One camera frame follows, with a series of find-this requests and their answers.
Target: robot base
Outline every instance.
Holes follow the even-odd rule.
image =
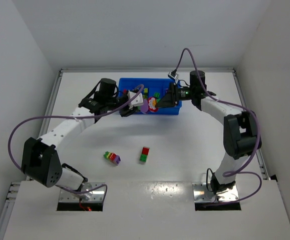
[[[104,182],[86,182],[84,183],[81,191],[87,191],[88,189],[95,188],[104,184]],[[94,212],[102,212],[103,199],[105,194],[105,188],[101,187],[95,191],[86,193],[82,197],[81,204],[83,207],[90,207]],[[57,211],[84,211],[79,206],[79,198],[81,196],[74,195],[68,191],[60,190]]]
[[[241,210],[236,184],[233,188],[214,194],[206,188],[205,182],[193,182],[194,202],[196,211]]]

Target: robotic arm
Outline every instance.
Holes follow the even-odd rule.
[[[70,119],[64,120],[40,138],[31,137],[25,142],[22,172],[48,188],[58,186],[80,191],[83,183],[88,179],[73,167],[67,164],[61,165],[58,153],[86,128],[95,124],[102,114],[130,102],[135,95],[135,92],[129,91],[118,97],[116,82],[108,78],[101,79],[95,88],[81,100],[70,115]],[[135,113],[138,110],[137,106],[142,104],[142,94],[139,94],[120,110],[120,115],[127,117]]]
[[[205,89],[207,89],[205,73],[203,71],[198,72]],[[175,75],[171,73],[168,76],[175,79]],[[254,118],[248,112],[207,97],[200,85],[196,71],[190,73],[190,85],[187,87],[179,88],[175,82],[170,83],[167,94],[157,103],[156,107],[174,107],[179,101],[188,100],[191,100],[192,104],[200,111],[210,114],[224,126],[223,144],[226,153],[219,168],[212,175],[210,186],[214,194],[230,189],[235,184],[236,175],[224,177],[223,174],[238,170],[248,156],[251,155],[257,135]]]

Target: blue tray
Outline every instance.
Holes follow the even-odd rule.
[[[165,93],[166,89],[169,87],[169,83],[173,83],[172,79],[169,78],[131,78],[123,77],[119,80],[119,91],[133,90],[139,84],[143,84],[144,88],[148,89],[148,98],[153,97],[155,93],[159,93],[159,98],[161,99]],[[178,115],[179,109],[181,108],[181,101],[175,107],[160,108],[157,112],[149,112],[148,114],[156,115]]]

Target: table surface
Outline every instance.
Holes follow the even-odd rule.
[[[100,78],[166,78],[166,72],[66,72],[53,115],[69,115]],[[189,73],[180,73],[189,82]],[[207,88],[220,99],[240,103],[230,72],[207,72]],[[49,130],[61,120],[52,119]],[[191,183],[204,181],[207,168],[223,158],[222,125],[189,101],[179,115],[104,117],[60,153],[90,181],[109,186],[103,212],[57,212],[59,190],[23,182],[5,240],[25,239],[290,239],[290,225],[276,182],[266,181],[242,211],[194,210]],[[139,163],[150,147],[146,164]],[[121,157],[118,166],[104,152]],[[260,174],[254,159],[246,170]],[[258,186],[251,175],[238,175],[240,196]]]

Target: gray wall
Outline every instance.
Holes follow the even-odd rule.
[[[270,0],[13,0],[52,67],[239,63]],[[188,57],[183,67],[191,67]]]
[[[262,152],[290,219],[290,0],[273,0],[238,67],[262,126]]]
[[[24,179],[9,159],[9,134],[25,118],[44,114],[54,78],[14,4],[0,0],[0,214],[10,182]],[[29,123],[16,133],[13,152],[19,163],[25,139],[37,136],[40,125]]]

